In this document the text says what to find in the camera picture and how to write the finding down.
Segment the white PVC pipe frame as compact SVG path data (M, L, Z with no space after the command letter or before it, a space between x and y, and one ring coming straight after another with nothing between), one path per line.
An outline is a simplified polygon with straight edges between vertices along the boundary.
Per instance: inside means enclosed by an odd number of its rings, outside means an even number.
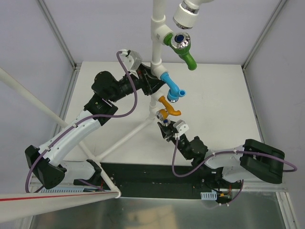
M151 71L153 75L160 78L160 76L167 72L161 60L161 50L163 40L166 35L173 33L173 31L166 25L166 17L163 11L164 7L160 0L153 3L153 15L151 19L151 39L152 39L152 61ZM119 57L121 52L117 52L117 59L123 68L123 63ZM169 91L168 85L165 83L156 93L150 95L150 119L156 118L156 113L163 109L164 106L158 101L161 96L164 96L167 102L167 93ZM69 124L63 120L59 120L63 129ZM88 148L80 141L80 145L85 153L88 153ZM101 167L100 160L93 155L89 155L88 159L93 159ZM119 198L121 191L111 182L109 176L102 170L102 181L108 186L108 190L104 191L102 188L94 188L93 192L80 193L43 193L40 189L35 192L27 190L24 194L7 194L0 197L0 220L1 222L10 221L16 218L38 215L51 211L56 211L65 208L81 206L93 202L103 201L112 198Z

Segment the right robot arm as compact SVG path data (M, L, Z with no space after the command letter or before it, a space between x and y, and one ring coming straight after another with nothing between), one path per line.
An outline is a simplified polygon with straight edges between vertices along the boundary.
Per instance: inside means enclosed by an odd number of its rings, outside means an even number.
M195 136L188 140L188 125L183 121L160 121L157 123L162 137L175 145L174 152L191 161L194 170L199 170L205 180L215 172L214 182L219 188L226 188L239 180L261 180L281 184L284 172L283 151L254 139L226 150L211 150Z

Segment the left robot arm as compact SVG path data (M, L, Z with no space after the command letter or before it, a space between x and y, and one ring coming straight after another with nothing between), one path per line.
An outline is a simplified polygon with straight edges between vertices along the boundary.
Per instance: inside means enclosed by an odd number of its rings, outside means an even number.
M33 174L45 189L58 186L65 178L71 178L74 185L88 185L100 188L102 182L99 164L93 159L83 162L68 162L64 158L86 136L105 125L111 118L130 115L130 111L116 114L115 102L142 90L153 95L164 84L163 78L153 75L150 67L140 64L135 69L123 65L125 75L117 80L109 71L99 72L91 86L94 94L80 114L61 132L45 144L30 145L25 150L29 173Z

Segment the brown water faucet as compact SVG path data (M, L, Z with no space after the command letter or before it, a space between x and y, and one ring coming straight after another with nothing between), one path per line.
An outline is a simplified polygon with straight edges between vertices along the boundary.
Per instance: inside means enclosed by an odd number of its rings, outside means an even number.
M169 119L162 120L162 125L163 126L169 126L170 123L171 123L171 121Z

